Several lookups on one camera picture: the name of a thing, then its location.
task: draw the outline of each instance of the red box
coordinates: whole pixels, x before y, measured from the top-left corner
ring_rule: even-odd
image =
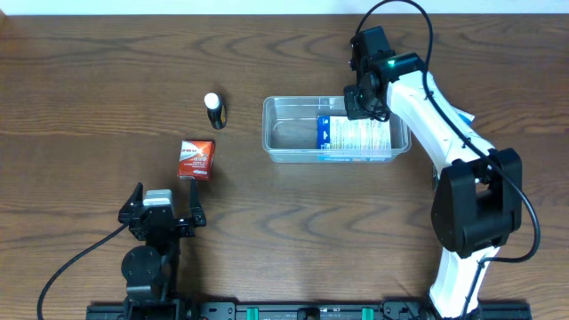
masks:
[[[178,177],[181,179],[209,180],[214,151],[215,144],[213,141],[182,141]]]

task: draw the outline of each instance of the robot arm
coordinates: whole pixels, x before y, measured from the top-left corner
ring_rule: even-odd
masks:
[[[444,248],[429,297],[440,317],[459,317],[476,277],[478,262],[493,257],[506,243],[509,233],[519,228],[521,199],[464,145],[427,99],[422,82],[425,65],[416,53],[396,55],[381,27],[359,33],[351,43],[350,66],[357,72],[357,85],[344,89],[348,118],[387,121],[391,113],[396,114],[410,127],[437,169],[439,185],[431,220]],[[520,186],[521,161],[516,152],[495,150],[459,118],[430,73],[427,81],[442,112]],[[477,193],[478,183],[488,189]],[[485,271],[486,268],[482,269],[474,286],[467,307],[469,313],[478,306],[477,293]]]

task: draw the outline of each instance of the brown tabletop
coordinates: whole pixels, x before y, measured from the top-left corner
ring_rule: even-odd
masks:
[[[9,17],[0,35],[0,317],[33,319],[61,265],[116,229],[137,182],[170,188],[180,141],[216,141],[201,183],[208,226],[182,241],[180,290],[259,300],[424,296],[441,246],[430,223],[431,166],[417,140],[390,164],[275,164],[260,143],[265,98],[342,95],[360,16]],[[492,264],[480,297],[525,299],[537,319],[569,317],[569,23],[566,16],[438,15],[439,88],[474,127],[523,159],[541,249]],[[394,49],[424,55],[418,15],[372,17]],[[228,125],[203,103],[222,92]],[[523,226],[501,256],[524,254]],[[84,319],[121,301],[128,231],[68,269],[46,319]]]

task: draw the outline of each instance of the cable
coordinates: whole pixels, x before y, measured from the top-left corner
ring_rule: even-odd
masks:
[[[128,227],[128,223],[125,223],[120,228],[115,230],[113,233],[106,236],[104,239],[100,240],[98,243],[96,243],[96,244],[90,246],[89,248],[83,250],[81,253],[77,254],[77,256],[73,257],[73,259],[68,261],[68,263],[64,264],[63,267],[61,267],[59,270],[57,270],[57,272],[52,276],[50,281],[48,281],[47,284],[45,284],[45,287],[42,290],[42,293],[40,293],[39,298],[37,299],[37,319],[38,320],[44,320],[44,313],[42,312],[42,306],[44,305],[45,295],[47,294],[47,291],[50,290],[50,287],[52,286],[55,279],[57,279],[57,277],[60,276],[63,273],[63,271],[65,271],[65,269],[69,268],[69,266],[71,266],[77,260],[83,258],[87,253],[99,248],[102,244],[106,243],[108,240],[112,239],[114,236],[121,233],[121,231],[123,231],[126,227]]]
[[[356,35],[359,33],[359,30],[361,29],[361,27],[364,25],[364,22],[367,19],[367,17],[369,17],[370,14],[372,14],[372,12],[375,11],[375,9],[379,8],[380,6],[382,6],[384,4],[387,4],[390,2],[395,2],[395,1],[410,4],[410,5],[414,6],[415,8],[417,8],[421,12],[423,18],[427,22],[427,26],[429,27],[429,47],[427,49],[427,56],[425,58],[425,70],[423,71],[422,82],[423,82],[423,89],[425,90],[425,94],[427,95],[427,98],[429,99],[430,103],[437,110],[438,114],[443,118],[443,120],[445,120],[445,122],[451,127],[451,129],[453,129],[454,133],[456,133],[456,135],[462,140],[462,142],[464,142],[464,145],[469,147],[472,150],[472,152],[477,154],[477,156],[480,156],[480,158],[484,159],[492,167],[492,169],[495,172],[497,172],[502,177],[502,179],[505,180],[516,191],[516,193],[519,194],[522,201],[524,202],[525,207],[527,208],[527,211],[530,215],[530,218],[531,218],[532,224],[533,224],[533,245],[532,245],[532,248],[530,249],[530,251],[528,253],[526,253],[525,255],[518,257],[518,258],[484,257],[478,262],[477,272],[474,276],[472,284],[470,285],[469,295],[466,297],[466,301],[465,301],[465,304],[464,304],[464,307],[462,310],[461,319],[464,320],[464,319],[466,319],[467,311],[469,308],[469,303],[470,303],[470,300],[472,299],[472,295],[474,294],[474,291],[476,289],[478,278],[480,277],[480,272],[482,271],[482,268],[485,267],[485,263],[486,262],[519,263],[519,262],[524,262],[524,261],[531,259],[532,256],[534,256],[534,254],[537,252],[537,250],[540,246],[540,240],[541,240],[540,222],[537,219],[537,214],[535,213],[535,210],[532,206],[532,203],[527,198],[525,193],[500,168],[499,165],[497,165],[494,161],[492,161],[492,159],[490,159],[487,155],[485,155],[484,152],[480,151],[476,146],[474,146],[472,144],[470,139],[467,138],[464,135],[464,133],[462,133],[461,130],[448,118],[448,116],[445,114],[445,112],[443,112],[443,110],[438,106],[437,102],[433,98],[432,92],[429,89],[429,84],[427,81],[427,74],[429,73],[430,55],[431,55],[432,50],[433,50],[433,38],[434,37],[433,37],[433,26],[430,22],[429,15],[425,12],[425,10],[423,10],[423,8],[421,8],[418,4],[416,4],[415,2],[413,2],[411,0],[385,0],[385,1],[382,1],[378,4],[376,4],[372,9],[370,9],[369,12],[367,12],[365,14],[365,16],[362,18],[359,25],[357,26]]]

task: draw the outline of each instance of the white wall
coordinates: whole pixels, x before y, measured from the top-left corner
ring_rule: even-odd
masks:
[[[0,0],[20,14],[337,14],[364,13],[379,0]],[[417,0],[428,13],[569,13],[569,0]],[[391,3],[380,13],[416,13]]]

